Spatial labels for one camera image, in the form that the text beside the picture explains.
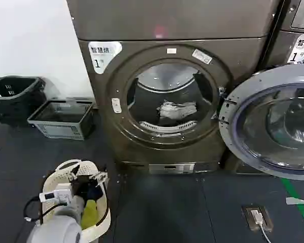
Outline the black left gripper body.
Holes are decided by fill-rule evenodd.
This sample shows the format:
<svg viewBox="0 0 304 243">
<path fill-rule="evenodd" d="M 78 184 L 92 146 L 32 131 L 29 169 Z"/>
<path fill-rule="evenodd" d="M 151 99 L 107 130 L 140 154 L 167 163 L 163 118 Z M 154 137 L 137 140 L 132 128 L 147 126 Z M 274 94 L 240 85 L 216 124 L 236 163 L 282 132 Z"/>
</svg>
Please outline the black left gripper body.
<svg viewBox="0 0 304 243">
<path fill-rule="evenodd" d="M 88 197 L 89 186 L 91 184 L 90 176 L 77 176 L 75 179 L 72 179 L 70 183 L 74 195 L 80 196 L 82 198 Z"/>
</svg>

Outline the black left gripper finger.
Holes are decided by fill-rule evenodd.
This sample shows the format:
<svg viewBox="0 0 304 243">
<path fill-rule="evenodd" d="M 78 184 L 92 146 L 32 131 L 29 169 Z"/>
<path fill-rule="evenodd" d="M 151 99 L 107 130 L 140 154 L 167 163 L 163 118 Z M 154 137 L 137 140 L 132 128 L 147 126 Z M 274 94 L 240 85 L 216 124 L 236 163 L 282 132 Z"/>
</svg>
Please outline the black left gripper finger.
<svg viewBox="0 0 304 243">
<path fill-rule="evenodd" d="M 78 178 L 78 171 L 79 171 L 80 165 L 75 166 L 71 171 L 69 172 L 69 181 L 74 181 Z"/>
<path fill-rule="evenodd" d="M 107 167 L 104 166 L 102 170 L 97 167 L 90 167 L 91 174 L 89 175 L 89 183 L 95 187 L 100 186 L 101 184 L 108 181 L 108 172 Z"/>
</svg>

